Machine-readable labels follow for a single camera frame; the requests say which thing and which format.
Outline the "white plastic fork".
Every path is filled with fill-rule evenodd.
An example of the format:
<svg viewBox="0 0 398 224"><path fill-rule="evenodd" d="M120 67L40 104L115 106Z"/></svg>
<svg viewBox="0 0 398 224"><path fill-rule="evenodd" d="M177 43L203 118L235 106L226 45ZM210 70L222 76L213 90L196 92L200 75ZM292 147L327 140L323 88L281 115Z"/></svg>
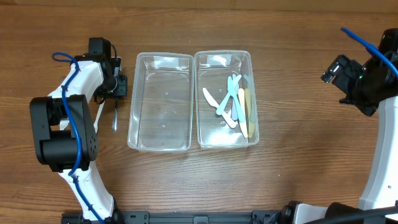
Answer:
<svg viewBox="0 0 398 224"><path fill-rule="evenodd" d="M95 118L95 122L94 122L94 124L93 124L96 133L98 132L98 123L99 123L101 114L102 114L102 112L103 112L104 105L105 105L105 102L103 102L103 103L101 103L101 104L99 105L98 112L97 112L96 118Z"/></svg>

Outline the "silver metal fork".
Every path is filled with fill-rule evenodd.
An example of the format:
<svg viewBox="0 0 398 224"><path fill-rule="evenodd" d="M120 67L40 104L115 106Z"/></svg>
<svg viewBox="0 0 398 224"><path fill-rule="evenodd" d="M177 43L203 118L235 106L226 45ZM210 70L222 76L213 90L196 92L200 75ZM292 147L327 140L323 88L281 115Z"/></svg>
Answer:
<svg viewBox="0 0 398 224"><path fill-rule="evenodd" d="M113 118L113 124L112 124L112 130L115 133L118 128L118 100L115 100L115 106L114 106L114 118Z"/></svg>

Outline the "white plastic knife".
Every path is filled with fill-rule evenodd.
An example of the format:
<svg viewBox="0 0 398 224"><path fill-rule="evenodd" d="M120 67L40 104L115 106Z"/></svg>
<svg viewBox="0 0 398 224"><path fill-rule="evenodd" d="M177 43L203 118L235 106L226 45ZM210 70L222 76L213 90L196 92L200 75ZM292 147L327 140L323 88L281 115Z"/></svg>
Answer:
<svg viewBox="0 0 398 224"><path fill-rule="evenodd" d="M205 87L203 87L203 88L202 88L202 91L203 91L203 95L204 95L206 101L208 102L208 104L209 104L210 106L212 106L212 107L218 109L219 104L218 104L218 103L216 102L216 100L211 96L211 94L208 92L208 90L207 90ZM231 118L231 116L230 116L230 114L228 114L228 113L226 113L226 112L223 112L223 113L221 114L221 116L224 118L225 122L227 123L227 125L228 125L230 128L234 129L234 128L237 126L238 122L237 122L237 121L233 121L232 118Z"/></svg>

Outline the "yellow plastic knife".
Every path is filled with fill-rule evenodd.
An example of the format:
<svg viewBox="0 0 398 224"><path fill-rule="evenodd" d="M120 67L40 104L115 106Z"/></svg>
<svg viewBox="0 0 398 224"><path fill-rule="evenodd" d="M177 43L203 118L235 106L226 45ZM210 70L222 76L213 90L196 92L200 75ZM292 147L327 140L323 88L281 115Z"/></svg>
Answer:
<svg viewBox="0 0 398 224"><path fill-rule="evenodd" d="M239 99L239 104L241 106L241 110L243 112L243 118L246 118L245 97L244 97L244 89L243 88L238 89L238 99ZM246 121L239 122L239 126L241 128L243 136L245 138L248 138L248 128L247 128Z"/></svg>

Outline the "light blue plastic knife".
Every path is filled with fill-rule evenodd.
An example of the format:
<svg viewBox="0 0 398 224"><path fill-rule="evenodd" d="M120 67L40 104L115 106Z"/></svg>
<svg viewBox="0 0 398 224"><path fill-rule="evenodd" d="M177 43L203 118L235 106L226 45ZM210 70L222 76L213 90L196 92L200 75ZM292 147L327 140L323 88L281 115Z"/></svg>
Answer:
<svg viewBox="0 0 398 224"><path fill-rule="evenodd" d="M226 105L227 105L230 97L231 96L227 92L226 96L223 98L222 102L219 104L218 109L216 109L217 115L221 115L224 112L224 109L226 108Z"/></svg>

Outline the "mint green plastic knife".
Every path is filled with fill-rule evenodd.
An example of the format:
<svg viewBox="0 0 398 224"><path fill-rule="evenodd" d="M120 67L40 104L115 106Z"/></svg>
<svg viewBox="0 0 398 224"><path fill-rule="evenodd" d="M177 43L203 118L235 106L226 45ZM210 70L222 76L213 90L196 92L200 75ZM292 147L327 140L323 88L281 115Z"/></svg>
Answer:
<svg viewBox="0 0 398 224"><path fill-rule="evenodd" d="M237 91L235 90L235 86L239 83L240 79L241 79L241 75L238 75L235 78L228 77L227 90L228 90L228 94L233 98L233 102L234 102L234 105L235 105L236 116L237 116L239 122L245 122L246 121L246 117L245 117L245 115L243 113L243 109L242 109L241 104L239 102Z"/></svg>

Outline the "pale grey plastic knife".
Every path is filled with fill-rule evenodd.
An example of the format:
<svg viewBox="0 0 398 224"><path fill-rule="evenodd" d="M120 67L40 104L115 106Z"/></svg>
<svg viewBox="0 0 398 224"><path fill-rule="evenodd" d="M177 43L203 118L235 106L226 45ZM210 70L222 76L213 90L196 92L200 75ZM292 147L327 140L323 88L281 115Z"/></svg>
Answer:
<svg viewBox="0 0 398 224"><path fill-rule="evenodd" d="M235 90L235 94L238 94L238 89L239 89L239 82L236 81L237 77L239 76L239 74L237 72L233 72L232 74L232 79L234 81L234 90ZM232 102L232 107L231 107L231 118L233 121L237 121L238 120L238 114L237 114L237 109L236 109L236 103Z"/></svg>

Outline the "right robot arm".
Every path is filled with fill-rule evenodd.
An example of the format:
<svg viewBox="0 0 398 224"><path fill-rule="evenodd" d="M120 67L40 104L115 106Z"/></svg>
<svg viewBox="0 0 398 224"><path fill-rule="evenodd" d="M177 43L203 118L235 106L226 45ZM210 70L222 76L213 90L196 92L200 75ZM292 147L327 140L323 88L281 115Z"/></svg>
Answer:
<svg viewBox="0 0 398 224"><path fill-rule="evenodd" d="M386 29L377 47L347 28L342 31L360 43L370 59L360 64L339 55L321 76L366 116L378 114L373 164L356 208L333 202L327 207L291 201L269 223L397 223L397 29Z"/></svg>

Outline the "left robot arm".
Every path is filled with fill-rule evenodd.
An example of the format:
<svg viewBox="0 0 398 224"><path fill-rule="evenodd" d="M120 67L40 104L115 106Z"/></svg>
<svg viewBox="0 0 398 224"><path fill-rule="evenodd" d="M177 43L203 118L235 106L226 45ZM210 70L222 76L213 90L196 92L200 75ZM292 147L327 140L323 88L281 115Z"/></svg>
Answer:
<svg viewBox="0 0 398 224"><path fill-rule="evenodd" d="M62 214L61 222L126 223L95 162L101 109L106 100L127 95L122 59L103 37L91 37L83 55L55 52L52 59L68 63L70 71L48 96L33 98L29 109L37 160L67 182L82 209ZM96 118L91 117L90 100L99 105Z"/></svg>

